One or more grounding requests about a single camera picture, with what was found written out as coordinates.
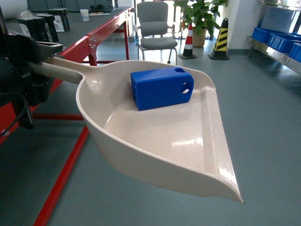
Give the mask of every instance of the dustpan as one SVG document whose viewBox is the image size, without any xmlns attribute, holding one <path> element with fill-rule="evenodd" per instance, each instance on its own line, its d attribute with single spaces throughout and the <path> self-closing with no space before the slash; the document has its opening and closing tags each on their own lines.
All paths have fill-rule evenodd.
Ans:
<svg viewBox="0 0 301 226">
<path fill-rule="evenodd" d="M 78 84 L 76 101 L 97 148 L 118 171 L 161 188 L 244 202 L 228 149 L 217 94 L 203 72 L 188 103 L 138 111 L 131 72 L 172 65 L 127 60 L 100 67 L 60 58 L 31 70 Z"/>
</svg>

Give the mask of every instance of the paper cup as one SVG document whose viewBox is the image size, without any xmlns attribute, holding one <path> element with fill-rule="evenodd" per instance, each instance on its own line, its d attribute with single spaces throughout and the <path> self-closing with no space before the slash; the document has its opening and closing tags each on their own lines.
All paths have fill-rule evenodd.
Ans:
<svg viewBox="0 0 301 226">
<path fill-rule="evenodd" d="M 88 21 L 89 20 L 89 10 L 88 9 L 81 9 L 80 14 L 83 18 L 83 21 Z"/>
</svg>

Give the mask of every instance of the hole in blue block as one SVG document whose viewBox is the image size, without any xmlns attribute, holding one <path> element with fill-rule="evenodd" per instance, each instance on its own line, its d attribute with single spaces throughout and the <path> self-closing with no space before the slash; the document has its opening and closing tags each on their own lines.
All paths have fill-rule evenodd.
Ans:
<svg viewBox="0 0 301 226">
<path fill-rule="evenodd" d="M 182 94 L 187 94 L 189 92 L 189 90 L 190 89 L 187 87 L 187 83 L 184 82 L 183 85 L 182 85 L 182 87 L 181 87 Z"/>
<path fill-rule="evenodd" d="M 185 72 L 185 71 L 184 71 L 182 68 L 180 68 L 180 67 L 175 68 L 174 71 L 176 71 L 176 72 Z"/>
</svg>

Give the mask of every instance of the red and white cone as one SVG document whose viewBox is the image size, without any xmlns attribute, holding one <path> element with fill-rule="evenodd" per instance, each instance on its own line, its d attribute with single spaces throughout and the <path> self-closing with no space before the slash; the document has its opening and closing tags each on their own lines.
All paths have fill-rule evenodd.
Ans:
<svg viewBox="0 0 301 226">
<path fill-rule="evenodd" d="M 179 54 L 179 57 L 182 59 L 195 59 L 196 55 L 192 53 L 192 24 L 189 24 L 188 27 L 188 35 L 185 42 L 185 47 L 183 54 Z"/>
</svg>

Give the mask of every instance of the floor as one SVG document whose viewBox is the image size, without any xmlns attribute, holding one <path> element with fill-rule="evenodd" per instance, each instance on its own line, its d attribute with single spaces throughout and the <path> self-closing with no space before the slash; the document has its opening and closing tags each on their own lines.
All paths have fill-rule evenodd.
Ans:
<svg viewBox="0 0 301 226">
<path fill-rule="evenodd" d="M 213 46 L 206 40 L 204 48 L 193 49 L 197 59 L 179 58 L 178 65 L 204 71 L 217 88 L 245 204 L 129 178 L 105 162 L 89 137 L 49 226 L 301 225 L 301 76 L 269 58 L 211 60 Z M 116 40 L 102 44 L 98 53 L 125 59 L 123 43 Z M 146 60 L 167 61 L 168 53 L 155 54 L 147 52 Z M 133 43 L 130 58 L 137 58 Z M 63 82 L 37 111 L 78 113 L 76 89 Z M 1 226 L 33 225 L 83 125 L 36 120 L 35 130 L 18 128 L 0 146 Z"/>
</svg>

